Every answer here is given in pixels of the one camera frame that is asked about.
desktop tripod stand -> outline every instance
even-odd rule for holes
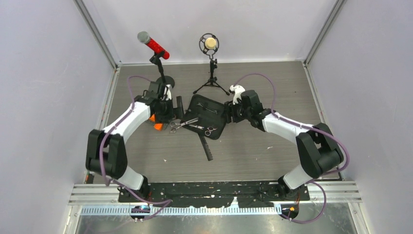
[[[201,87],[199,87],[199,89],[197,89],[197,90],[195,90],[194,92],[193,92],[193,94],[196,94],[200,89],[202,89],[203,87],[207,87],[207,86],[210,86],[210,87],[218,87],[218,88],[220,88],[220,89],[222,89],[228,96],[229,96],[229,92],[228,91],[226,91],[221,85],[219,85],[218,83],[217,83],[217,77],[214,77],[214,70],[215,70],[215,68],[218,68],[218,66],[217,66],[217,60],[216,59],[211,59],[210,61],[209,61],[209,73],[211,74],[211,76],[209,77],[209,79],[208,79],[208,81],[205,83],[205,84],[203,84]]]

microphone stand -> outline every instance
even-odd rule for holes
[[[162,67],[162,62],[160,58],[165,54],[165,50],[159,53],[154,53],[154,55],[149,59],[149,61],[158,66],[159,73],[161,77],[156,80],[157,83],[169,84],[171,87],[175,87],[175,81],[170,76],[165,76],[164,68]]]
[[[201,87],[199,87],[199,89],[195,90],[193,92],[193,94],[196,94],[200,89],[202,89],[206,86],[210,86],[210,87],[217,87],[217,88],[222,89],[229,96],[229,92],[217,83],[218,78],[214,77],[215,68],[218,68],[217,59],[211,58],[210,61],[209,61],[209,73],[210,73],[209,79],[205,84],[203,84]]]

microphone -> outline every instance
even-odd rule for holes
[[[162,51],[165,51],[164,55],[162,56],[164,59],[169,59],[169,53],[162,48],[156,41],[150,38],[149,34],[145,31],[138,33],[138,41],[147,45],[150,49],[152,49],[155,53],[159,54]]]

white wall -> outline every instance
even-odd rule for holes
[[[87,0],[122,63],[149,63],[139,31],[170,52],[168,62],[200,62],[202,34],[220,40],[220,62],[302,60],[336,0]]]
[[[56,234],[113,70],[72,0],[2,0],[0,32],[0,233]]]
[[[375,233],[413,228],[413,2],[348,0],[310,71]]]

robotic arm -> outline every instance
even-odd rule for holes
[[[128,166],[125,143],[139,125],[152,115],[155,115],[156,123],[169,123],[174,118],[182,118],[182,98],[176,97],[177,108],[174,108],[171,91],[172,85],[152,81],[148,90],[143,95],[136,96],[134,103],[115,122],[103,130],[92,130],[88,138],[86,168],[101,174],[99,147],[104,135],[115,126],[104,142],[104,147],[108,147],[108,151],[103,152],[106,175],[144,194],[148,179]]]
[[[300,165],[278,179],[276,189],[280,198],[293,195],[300,186],[343,162],[343,153],[336,142],[303,128],[303,126],[317,128],[331,134],[326,124],[319,123],[314,126],[304,124],[283,117],[278,112],[275,112],[277,116],[275,117],[270,109],[263,108],[254,90],[245,91],[242,86],[236,85],[231,86],[230,91],[234,94],[234,99],[225,103],[228,123],[247,119],[253,127],[263,132],[277,134],[297,145]]]

